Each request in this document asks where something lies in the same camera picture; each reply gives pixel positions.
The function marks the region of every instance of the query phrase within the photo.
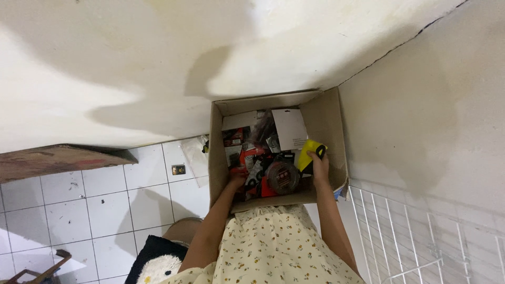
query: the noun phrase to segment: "cream floral dress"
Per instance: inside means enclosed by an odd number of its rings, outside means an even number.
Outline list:
[[[317,234],[303,205],[263,207],[235,214],[219,257],[163,284],[365,284]]]

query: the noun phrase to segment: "white wire rack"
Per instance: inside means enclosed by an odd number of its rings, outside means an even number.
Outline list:
[[[370,284],[505,283],[505,235],[350,186]]]

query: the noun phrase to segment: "yellow object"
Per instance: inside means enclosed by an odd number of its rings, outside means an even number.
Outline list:
[[[313,174],[312,158],[307,155],[307,151],[315,152],[318,157],[322,159],[326,153],[326,149],[328,149],[328,147],[325,145],[312,139],[307,139],[304,147],[301,149],[300,157],[298,158],[298,170],[301,173]]]

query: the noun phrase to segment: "white tiled floor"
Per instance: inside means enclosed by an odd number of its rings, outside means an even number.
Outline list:
[[[24,268],[43,272],[65,249],[72,259],[58,271],[62,283],[123,283],[149,234],[205,217],[208,173],[204,165],[189,169],[180,141],[130,152],[138,164],[2,184],[0,279]],[[187,174],[173,176],[171,166],[180,164]]]

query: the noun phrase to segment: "cardboard box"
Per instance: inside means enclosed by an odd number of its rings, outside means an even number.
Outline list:
[[[328,147],[329,178],[334,192],[348,184],[347,161],[340,115],[338,88],[327,91],[305,91],[273,94],[270,96],[212,102],[211,133],[209,141],[209,188],[211,206],[216,202],[228,182],[228,165],[223,144],[223,117],[261,109],[298,106],[303,115],[310,139]],[[313,186],[306,191],[268,198],[252,199],[233,205],[231,212],[246,211],[255,207],[315,203]]]

